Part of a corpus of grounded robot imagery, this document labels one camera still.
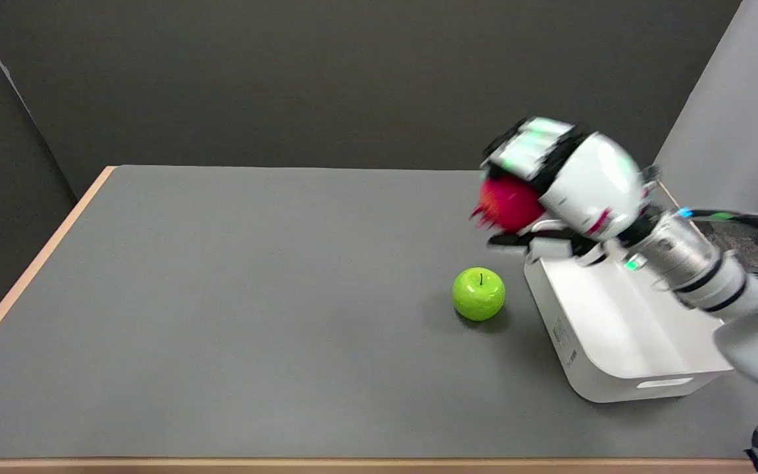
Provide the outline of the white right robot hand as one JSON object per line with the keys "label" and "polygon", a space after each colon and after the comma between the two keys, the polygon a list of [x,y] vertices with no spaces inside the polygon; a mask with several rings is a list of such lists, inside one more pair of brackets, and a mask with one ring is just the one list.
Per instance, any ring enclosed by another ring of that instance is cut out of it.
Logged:
{"label": "white right robot hand", "polygon": [[524,118],[482,156],[471,218],[497,229],[490,248],[524,251],[530,261],[580,259],[592,266],[607,258],[607,242],[629,248],[658,225],[640,168],[590,127]]}

